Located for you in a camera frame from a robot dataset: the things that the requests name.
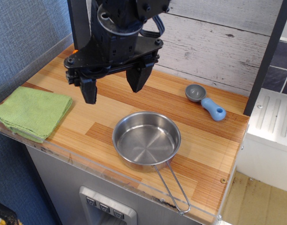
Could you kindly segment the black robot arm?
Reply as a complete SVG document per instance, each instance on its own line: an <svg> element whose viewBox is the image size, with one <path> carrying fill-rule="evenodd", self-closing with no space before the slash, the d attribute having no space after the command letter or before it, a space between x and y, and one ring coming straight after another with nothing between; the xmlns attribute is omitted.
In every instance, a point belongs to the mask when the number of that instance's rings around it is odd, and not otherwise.
<svg viewBox="0 0 287 225"><path fill-rule="evenodd" d="M126 72L138 92L158 62L165 27L159 17L169 11L167 0L68 1L75 51L64 65L69 84L80 88L86 103L94 104L96 81Z"/></svg>

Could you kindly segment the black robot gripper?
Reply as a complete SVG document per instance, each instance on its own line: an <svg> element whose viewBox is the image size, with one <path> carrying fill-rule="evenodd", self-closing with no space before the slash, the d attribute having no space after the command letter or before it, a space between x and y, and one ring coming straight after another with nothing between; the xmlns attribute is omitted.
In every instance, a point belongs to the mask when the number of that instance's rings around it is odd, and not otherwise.
<svg viewBox="0 0 287 225"><path fill-rule="evenodd" d="M133 92L139 92L159 60L164 25L162 3L92 3L87 5L91 38L67 57L69 84L80 86L87 104L97 99L96 80L120 71Z"/></svg>

